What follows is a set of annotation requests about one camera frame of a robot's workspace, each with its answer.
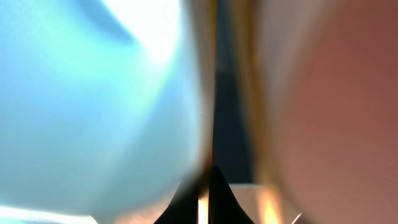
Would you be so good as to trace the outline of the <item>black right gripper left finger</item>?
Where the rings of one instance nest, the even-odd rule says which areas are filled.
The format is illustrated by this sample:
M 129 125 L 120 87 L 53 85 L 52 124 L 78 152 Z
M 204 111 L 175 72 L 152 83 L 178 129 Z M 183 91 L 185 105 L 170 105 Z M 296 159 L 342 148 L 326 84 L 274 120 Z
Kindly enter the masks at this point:
M 182 182 L 154 224 L 197 224 L 199 182 Z

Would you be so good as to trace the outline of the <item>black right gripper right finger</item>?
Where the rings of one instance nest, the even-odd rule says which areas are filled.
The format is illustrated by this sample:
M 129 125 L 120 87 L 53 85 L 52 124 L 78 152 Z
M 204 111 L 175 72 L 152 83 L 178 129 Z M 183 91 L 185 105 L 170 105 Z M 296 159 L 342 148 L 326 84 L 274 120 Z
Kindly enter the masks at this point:
M 219 167 L 211 168 L 208 183 L 211 224 L 254 224 L 236 200 Z

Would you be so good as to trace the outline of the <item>wooden chopstick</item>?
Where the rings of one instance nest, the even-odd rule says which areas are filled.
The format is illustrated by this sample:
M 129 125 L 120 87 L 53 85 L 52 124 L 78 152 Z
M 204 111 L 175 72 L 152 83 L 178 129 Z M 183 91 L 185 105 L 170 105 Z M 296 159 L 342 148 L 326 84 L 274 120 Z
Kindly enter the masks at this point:
M 213 127 L 215 107 L 217 0 L 192 1 L 195 41 L 199 60 L 201 90 L 201 170 L 197 206 L 197 223 L 209 218 L 209 177 L 213 160 Z
M 262 90 L 261 68 L 256 62 L 256 1 L 237 0 L 229 4 L 234 32 L 236 61 L 239 63 L 241 96 L 246 107 L 246 122 L 252 144 L 252 165 L 258 191 L 261 222 L 283 224 L 277 166 L 272 152 L 266 97 Z

